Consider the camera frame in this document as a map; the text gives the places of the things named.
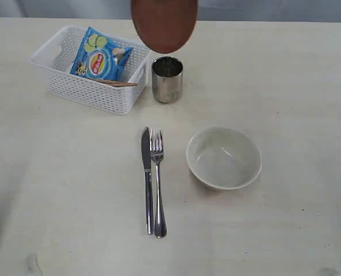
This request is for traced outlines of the silver fork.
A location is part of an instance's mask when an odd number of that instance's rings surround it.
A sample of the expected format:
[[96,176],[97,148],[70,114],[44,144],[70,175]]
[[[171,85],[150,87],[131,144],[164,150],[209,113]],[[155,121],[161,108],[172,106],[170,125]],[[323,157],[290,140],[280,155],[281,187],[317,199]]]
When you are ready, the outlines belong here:
[[160,129],[150,129],[150,157],[155,163],[156,169],[156,211],[154,223],[154,235],[163,238],[167,235],[167,227],[164,216],[161,191],[160,164],[164,158],[163,137]]

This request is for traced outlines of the blue chips bag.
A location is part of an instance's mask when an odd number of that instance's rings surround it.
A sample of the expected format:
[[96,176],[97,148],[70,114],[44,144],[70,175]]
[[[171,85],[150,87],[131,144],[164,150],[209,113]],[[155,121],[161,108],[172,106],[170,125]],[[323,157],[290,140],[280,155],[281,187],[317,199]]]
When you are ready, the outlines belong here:
[[119,81],[132,51],[133,47],[122,47],[89,27],[81,41],[70,74]]

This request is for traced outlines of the brown round plate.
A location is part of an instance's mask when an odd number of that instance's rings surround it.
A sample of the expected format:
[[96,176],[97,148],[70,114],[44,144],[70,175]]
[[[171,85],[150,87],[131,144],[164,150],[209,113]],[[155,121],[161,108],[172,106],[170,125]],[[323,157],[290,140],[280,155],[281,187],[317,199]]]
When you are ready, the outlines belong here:
[[196,25],[198,1],[131,1],[141,41],[157,53],[172,53],[187,43]]

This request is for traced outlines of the silver table knife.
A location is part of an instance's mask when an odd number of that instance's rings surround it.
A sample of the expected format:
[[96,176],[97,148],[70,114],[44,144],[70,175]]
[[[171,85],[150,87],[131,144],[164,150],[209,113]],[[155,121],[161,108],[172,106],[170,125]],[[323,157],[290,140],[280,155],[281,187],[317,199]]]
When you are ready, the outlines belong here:
[[146,126],[142,132],[141,137],[141,157],[144,167],[145,176],[145,213],[147,233],[152,235],[154,233],[154,219],[153,219],[153,195],[152,195],[152,179],[151,179],[151,156],[150,156],[150,130]]

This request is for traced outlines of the white ceramic bowl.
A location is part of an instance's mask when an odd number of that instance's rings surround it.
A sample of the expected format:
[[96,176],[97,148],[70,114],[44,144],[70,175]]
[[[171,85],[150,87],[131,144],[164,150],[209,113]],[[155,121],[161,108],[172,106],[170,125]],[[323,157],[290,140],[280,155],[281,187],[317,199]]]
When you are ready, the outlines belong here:
[[205,128],[185,151],[191,173],[204,186],[232,191],[249,186],[262,171],[259,148],[245,134],[223,126]]

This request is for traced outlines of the stainless steel cup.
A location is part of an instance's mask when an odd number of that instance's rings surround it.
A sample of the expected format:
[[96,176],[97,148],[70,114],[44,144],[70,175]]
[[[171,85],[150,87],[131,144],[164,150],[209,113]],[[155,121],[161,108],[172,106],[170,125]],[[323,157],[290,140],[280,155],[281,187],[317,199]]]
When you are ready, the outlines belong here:
[[152,93],[161,103],[170,104],[182,95],[183,64],[172,56],[155,59],[151,65]]

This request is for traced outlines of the white plastic woven basket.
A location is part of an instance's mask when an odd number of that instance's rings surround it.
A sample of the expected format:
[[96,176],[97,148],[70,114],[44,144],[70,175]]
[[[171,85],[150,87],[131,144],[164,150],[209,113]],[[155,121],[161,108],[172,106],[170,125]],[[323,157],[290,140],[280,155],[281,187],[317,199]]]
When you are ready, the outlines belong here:
[[133,47],[120,81],[137,85],[113,87],[70,74],[85,33],[83,27],[64,26],[30,57],[30,64],[40,69],[50,93],[116,115],[128,114],[148,83],[150,49],[138,41],[104,34],[121,47]]

